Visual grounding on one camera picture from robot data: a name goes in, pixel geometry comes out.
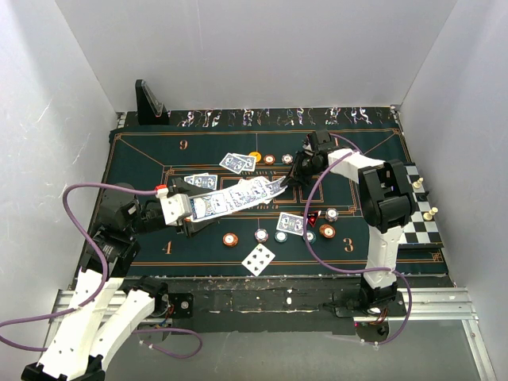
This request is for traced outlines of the orange chips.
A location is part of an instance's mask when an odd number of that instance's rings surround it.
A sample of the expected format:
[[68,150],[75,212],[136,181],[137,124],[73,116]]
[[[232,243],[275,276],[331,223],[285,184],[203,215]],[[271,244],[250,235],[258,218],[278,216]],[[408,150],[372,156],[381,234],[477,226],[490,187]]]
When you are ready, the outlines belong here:
[[324,238],[327,239],[334,238],[336,235],[336,230],[331,225],[328,224],[321,225],[319,232]]
[[271,154],[268,154],[264,157],[264,163],[266,165],[273,165],[275,163],[275,157]]

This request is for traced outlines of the yellow big blind button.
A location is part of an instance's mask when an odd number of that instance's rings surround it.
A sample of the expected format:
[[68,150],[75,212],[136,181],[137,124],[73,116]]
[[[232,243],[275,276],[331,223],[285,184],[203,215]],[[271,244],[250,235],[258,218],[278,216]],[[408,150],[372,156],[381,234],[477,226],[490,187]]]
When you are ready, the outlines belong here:
[[249,155],[253,156],[257,163],[259,163],[262,159],[262,156],[259,152],[250,152]]

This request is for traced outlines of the red triangular dealer button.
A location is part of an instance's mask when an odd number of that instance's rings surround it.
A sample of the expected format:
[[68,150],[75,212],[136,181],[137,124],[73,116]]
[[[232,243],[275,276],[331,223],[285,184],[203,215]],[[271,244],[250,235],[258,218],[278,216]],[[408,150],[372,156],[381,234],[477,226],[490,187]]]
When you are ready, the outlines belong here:
[[320,210],[310,211],[306,214],[306,222],[309,226],[314,227],[321,215]]

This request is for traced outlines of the orange poker chip stack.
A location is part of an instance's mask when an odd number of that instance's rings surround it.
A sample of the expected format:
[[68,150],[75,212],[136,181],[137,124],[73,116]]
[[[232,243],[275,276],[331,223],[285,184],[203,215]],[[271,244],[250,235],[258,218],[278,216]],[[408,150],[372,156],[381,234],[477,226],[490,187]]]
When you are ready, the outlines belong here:
[[227,233],[223,236],[222,242],[226,247],[234,247],[238,244],[238,237],[234,233]]

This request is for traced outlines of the blue backed playing card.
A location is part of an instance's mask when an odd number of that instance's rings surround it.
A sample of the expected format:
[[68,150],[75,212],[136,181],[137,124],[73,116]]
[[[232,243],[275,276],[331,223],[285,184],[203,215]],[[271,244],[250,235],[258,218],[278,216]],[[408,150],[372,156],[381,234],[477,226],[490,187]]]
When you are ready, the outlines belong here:
[[220,167],[223,167],[224,169],[231,171],[235,174],[240,174],[245,167],[248,165],[248,161],[241,159],[240,157],[235,156],[232,153],[227,153],[221,162],[219,163]]

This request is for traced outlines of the green chips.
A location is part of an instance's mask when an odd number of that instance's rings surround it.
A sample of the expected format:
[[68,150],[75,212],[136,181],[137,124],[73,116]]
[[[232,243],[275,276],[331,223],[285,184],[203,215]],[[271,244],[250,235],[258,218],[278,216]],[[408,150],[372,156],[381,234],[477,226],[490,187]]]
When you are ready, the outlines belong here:
[[316,241],[316,234],[312,231],[308,231],[305,236],[302,237],[303,239],[307,239],[311,244],[313,244]]

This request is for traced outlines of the green poker chip stack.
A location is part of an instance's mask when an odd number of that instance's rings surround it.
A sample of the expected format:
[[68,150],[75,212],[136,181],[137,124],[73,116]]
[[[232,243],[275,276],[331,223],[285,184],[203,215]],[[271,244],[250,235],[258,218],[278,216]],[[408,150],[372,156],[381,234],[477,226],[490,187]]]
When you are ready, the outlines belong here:
[[275,233],[274,238],[279,243],[286,242],[287,241],[287,233],[278,231]]

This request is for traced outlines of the six of spades card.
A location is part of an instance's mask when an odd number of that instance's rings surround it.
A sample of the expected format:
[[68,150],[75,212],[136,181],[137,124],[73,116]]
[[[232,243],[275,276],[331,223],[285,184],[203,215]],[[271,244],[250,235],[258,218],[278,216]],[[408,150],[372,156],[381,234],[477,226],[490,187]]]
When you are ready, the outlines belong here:
[[275,254],[263,244],[258,244],[241,262],[254,276],[259,276],[273,261]]

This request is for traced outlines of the blue playing card deck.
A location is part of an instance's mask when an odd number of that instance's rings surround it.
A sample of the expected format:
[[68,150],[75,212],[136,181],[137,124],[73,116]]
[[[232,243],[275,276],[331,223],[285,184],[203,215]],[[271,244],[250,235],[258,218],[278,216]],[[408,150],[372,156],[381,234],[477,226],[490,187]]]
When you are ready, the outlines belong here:
[[206,221],[233,212],[231,198],[222,191],[199,195],[190,199],[192,221]]

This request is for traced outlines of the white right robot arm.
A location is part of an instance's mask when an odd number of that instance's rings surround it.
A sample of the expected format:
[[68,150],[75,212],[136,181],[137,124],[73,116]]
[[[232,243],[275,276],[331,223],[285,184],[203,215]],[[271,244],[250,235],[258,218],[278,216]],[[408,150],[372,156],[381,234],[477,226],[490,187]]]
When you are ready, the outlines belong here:
[[360,290],[346,302],[350,310],[377,315],[396,300],[396,260],[403,230],[416,211],[412,186],[400,160],[375,160],[356,146],[339,147],[326,130],[309,134],[296,154],[283,184],[307,185],[320,175],[316,187],[328,174],[341,175],[359,187],[360,208],[368,224],[368,259],[360,271]]

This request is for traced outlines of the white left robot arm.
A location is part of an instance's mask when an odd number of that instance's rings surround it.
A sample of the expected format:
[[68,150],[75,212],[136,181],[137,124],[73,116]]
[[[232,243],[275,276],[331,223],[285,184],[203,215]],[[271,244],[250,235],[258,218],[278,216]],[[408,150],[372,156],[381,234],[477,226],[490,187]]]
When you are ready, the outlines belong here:
[[69,218],[85,237],[90,252],[83,256],[74,294],[57,315],[60,326],[41,358],[25,367],[23,380],[103,380],[120,347],[148,316],[163,316],[169,307],[167,284],[144,277],[126,291],[125,301],[105,318],[114,294],[121,289],[134,257],[136,237],[174,226],[186,234],[202,229],[191,220],[191,199],[207,193],[175,179],[154,190],[135,190],[128,184],[92,185],[103,191],[100,224],[90,235]]

